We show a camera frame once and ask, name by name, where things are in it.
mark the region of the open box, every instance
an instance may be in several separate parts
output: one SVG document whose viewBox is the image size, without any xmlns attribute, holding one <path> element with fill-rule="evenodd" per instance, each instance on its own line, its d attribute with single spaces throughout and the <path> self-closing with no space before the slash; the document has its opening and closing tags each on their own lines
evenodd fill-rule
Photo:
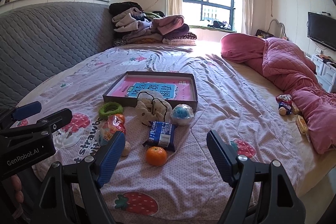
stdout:
<svg viewBox="0 0 336 224">
<path fill-rule="evenodd" d="M 187 104 L 197 109 L 195 78 L 190 73 L 127 71 L 104 94 L 104 102 L 117 102 L 122 106 L 137 106 L 137 93 L 143 89 L 158 91 L 172 106 Z"/>
</svg>

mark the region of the green hair tie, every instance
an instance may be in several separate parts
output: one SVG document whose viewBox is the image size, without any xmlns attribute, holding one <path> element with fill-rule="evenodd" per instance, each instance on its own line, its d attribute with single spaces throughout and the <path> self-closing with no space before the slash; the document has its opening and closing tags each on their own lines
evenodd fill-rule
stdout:
<svg viewBox="0 0 336 224">
<path fill-rule="evenodd" d="M 108 116 L 115 115 L 115 114 L 123 114 L 124 109 L 121 104 L 116 102 L 106 103 L 102 106 L 99 110 L 99 117 L 107 120 Z"/>
</svg>

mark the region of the black television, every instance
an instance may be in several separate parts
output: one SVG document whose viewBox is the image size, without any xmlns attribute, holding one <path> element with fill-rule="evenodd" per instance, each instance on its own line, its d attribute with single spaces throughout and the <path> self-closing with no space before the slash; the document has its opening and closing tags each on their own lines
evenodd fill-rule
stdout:
<svg viewBox="0 0 336 224">
<path fill-rule="evenodd" d="M 308 12 L 308 37 L 329 48 L 336 51 L 336 19 Z"/>
</svg>

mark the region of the gray quilted headboard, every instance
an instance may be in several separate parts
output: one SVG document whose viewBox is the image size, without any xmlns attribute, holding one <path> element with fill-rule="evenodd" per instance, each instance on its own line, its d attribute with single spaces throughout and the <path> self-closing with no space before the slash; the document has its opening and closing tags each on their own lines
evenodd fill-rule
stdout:
<svg viewBox="0 0 336 224">
<path fill-rule="evenodd" d="M 107 5 L 58 2 L 0 15 L 0 109 L 46 79 L 111 47 Z"/>
</svg>

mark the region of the metal bolt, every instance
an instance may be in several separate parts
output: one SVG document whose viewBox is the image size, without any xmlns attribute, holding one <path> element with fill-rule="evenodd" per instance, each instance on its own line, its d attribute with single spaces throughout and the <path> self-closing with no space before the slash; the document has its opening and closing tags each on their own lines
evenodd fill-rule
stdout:
<svg viewBox="0 0 336 224">
<path fill-rule="evenodd" d="M 272 164 L 273 164 L 275 167 L 280 167 L 280 166 L 281 166 L 281 163 L 280 163 L 280 161 L 278 161 L 278 160 L 274 160 L 274 161 L 272 161 Z"/>
<path fill-rule="evenodd" d="M 238 159 L 239 159 L 240 161 L 247 161 L 247 157 L 246 157 L 245 155 L 239 155 L 239 156 L 238 156 Z"/>
<path fill-rule="evenodd" d="M 94 160 L 94 157 L 92 157 L 92 156 L 87 156 L 87 157 L 85 157 L 85 162 L 92 162 L 93 160 Z"/>
<path fill-rule="evenodd" d="M 59 167 L 59 161 L 55 161 L 51 164 L 53 168 Z"/>
</svg>

